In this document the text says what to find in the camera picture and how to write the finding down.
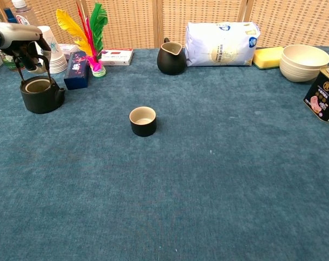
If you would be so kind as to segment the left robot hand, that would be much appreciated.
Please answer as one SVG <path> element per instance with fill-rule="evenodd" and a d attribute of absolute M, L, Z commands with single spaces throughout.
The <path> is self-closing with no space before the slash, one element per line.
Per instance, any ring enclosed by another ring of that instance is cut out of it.
<path fill-rule="evenodd" d="M 0 50 L 31 73 L 49 71 L 51 48 L 36 26 L 0 22 Z"/>

